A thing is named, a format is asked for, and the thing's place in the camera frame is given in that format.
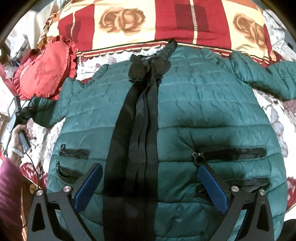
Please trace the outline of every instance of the green puffer jacket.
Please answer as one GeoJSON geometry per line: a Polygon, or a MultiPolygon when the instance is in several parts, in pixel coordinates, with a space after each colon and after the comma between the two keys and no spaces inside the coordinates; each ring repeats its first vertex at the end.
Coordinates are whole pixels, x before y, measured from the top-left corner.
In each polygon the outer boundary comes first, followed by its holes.
{"type": "MultiPolygon", "coordinates": [[[[192,154],[199,148],[264,148],[264,157],[209,162],[226,180],[268,177],[275,240],[284,221],[287,184],[281,148],[251,86],[269,90],[285,99],[296,98],[296,63],[282,61],[263,68],[248,56],[233,52],[222,58],[204,48],[177,47],[171,67],[158,90],[158,203],[155,212],[157,241],[204,241],[222,214],[197,193],[198,171],[192,154]]],[[[59,100],[35,98],[33,120],[50,127],[66,118],[51,158],[48,191],[60,191],[69,183],[59,177],[61,168],[84,174],[93,163],[105,169],[115,123],[129,82],[130,61],[104,65],[85,85],[66,79],[59,100]],[[87,160],[59,155],[62,144],[88,149],[87,160]]],[[[81,213],[98,241],[104,240],[104,177],[88,207],[81,213]]],[[[234,240],[243,220],[229,238],[234,240]]]]}

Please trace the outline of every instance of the wrist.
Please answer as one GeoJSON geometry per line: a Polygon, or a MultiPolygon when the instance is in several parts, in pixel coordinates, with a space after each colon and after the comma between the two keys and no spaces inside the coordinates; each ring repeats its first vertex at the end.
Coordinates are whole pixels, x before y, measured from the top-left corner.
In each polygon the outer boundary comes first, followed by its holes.
{"type": "Polygon", "coordinates": [[[16,167],[20,167],[20,164],[22,162],[22,158],[18,154],[10,151],[8,153],[8,158],[16,167]]]}

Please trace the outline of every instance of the black zipper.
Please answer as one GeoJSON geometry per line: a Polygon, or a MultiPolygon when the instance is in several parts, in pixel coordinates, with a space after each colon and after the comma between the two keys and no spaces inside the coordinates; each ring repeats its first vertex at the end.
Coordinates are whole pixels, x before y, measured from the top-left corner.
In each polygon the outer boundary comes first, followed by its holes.
{"type": "MultiPolygon", "coordinates": [[[[237,186],[244,192],[256,192],[259,189],[267,190],[270,186],[270,180],[268,177],[249,178],[249,179],[230,179],[226,180],[229,186],[237,186]]],[[[202,184],[196,186],[195,196],[209,200],[210,197],[207,194],[205,187],[202,184]]]]}
{"type": "Polygon", "coordinates": [[[78,178],[82,177],[83,174],[78,171],[74,171],[70,168],[61,167],[60,162],[57,162],[57,173],[59,178],[69,184],[74,184],[78,178]]]}
{"type": "Polygon", "coordinates": [[[200,166],[206,162],[238,161],[266,157],[265,148],[233,148],[233,147],[209,147],[198,148],[192,154],[194,163],[200,166]]]}
{"type": "Polygon", "coordinates": [[[66,144],[62,144],[59,155],[77,159],[88,159],[90,151],[87,149],[66,149],[66,144]]]}

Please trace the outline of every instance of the black strap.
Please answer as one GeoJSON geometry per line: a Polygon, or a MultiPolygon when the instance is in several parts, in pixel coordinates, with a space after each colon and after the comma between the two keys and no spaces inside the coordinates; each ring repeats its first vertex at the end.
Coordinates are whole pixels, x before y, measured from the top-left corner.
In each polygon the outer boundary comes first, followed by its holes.
{"type": "Polygon", "coordinates": [[[132,55],[129,90],[106,161],[103,226],[106,241],[155,240],[158,181],[158,84],[170,68],[171,41],[158,56],[132,55]]]}

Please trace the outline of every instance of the floral bedsheet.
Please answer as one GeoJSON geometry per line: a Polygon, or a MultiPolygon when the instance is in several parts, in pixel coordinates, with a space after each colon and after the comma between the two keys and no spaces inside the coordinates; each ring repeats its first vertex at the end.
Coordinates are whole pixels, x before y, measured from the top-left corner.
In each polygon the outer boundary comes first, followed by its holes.
{"type": "MultiPolygon", "coordinates": [[[[264,12],[264,17],[271,36],[273,50],[278,52],[286,60],[296,61],[296,54],[293,51],[289,51],[290,48],[287,49],[287,44],[283,41],[283,27],[280,26],[266,11],[264,12]]],[[[161,48],[163,48],[163,46],[140,50],[138,52],[124,51],[122,53],[113,53],[111,55],[106,54],[104,56],[87,60],[79,59],[76,79],[82,81],[91,78],[104,64],[114,64],[128,60],[132,54],[151,55],[159,51],[161,48]]],[[[287,184],[289,188],[287,210],[291,210],[296,204],[296,180],[294,179],[294,177],[296,177],[296,164],[294,164],[294,157],[296,156],[296,148],[294,147],[294,140],[296,140],[296,100],[283,102],[259,90],[253,91],[259,105],[268,116],[281,146],[287,170],[287,184]]],[[[28,157],[23,159],[21,172],[35,184],[38,183],[39,179],[39,185],[42,188],[46,188],[50,158],[64,121],[65,120],[62,120],[57,123],[51,129],[41,127],[32,120],[28,123],[32,139],[32,150],[30,151],[29,156],[32,158],[34,165],[37,168],[38,178],[28,157]]]]}

